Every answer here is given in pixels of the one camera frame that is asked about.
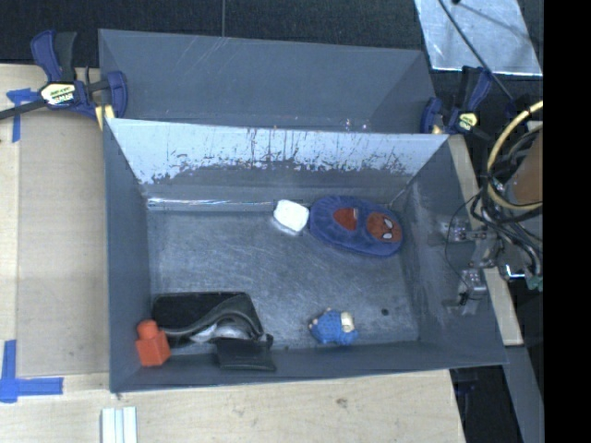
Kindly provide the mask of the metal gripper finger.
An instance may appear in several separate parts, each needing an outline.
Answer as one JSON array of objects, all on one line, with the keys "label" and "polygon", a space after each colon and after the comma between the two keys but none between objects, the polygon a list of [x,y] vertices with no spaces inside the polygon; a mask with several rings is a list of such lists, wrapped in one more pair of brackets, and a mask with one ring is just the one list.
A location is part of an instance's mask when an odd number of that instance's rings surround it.
[{"label": "metal gripper finger", "polygon": [[440,221],[428,234],[428,245],[460,244],[470,241],[470,227],[465,221]]},{"label": "metal gripper finger", "polygon": [[445,309],[463,316],[474,315],[488,297],[488,286],[480,269],[462,269],[454,298],[443,301]]}]

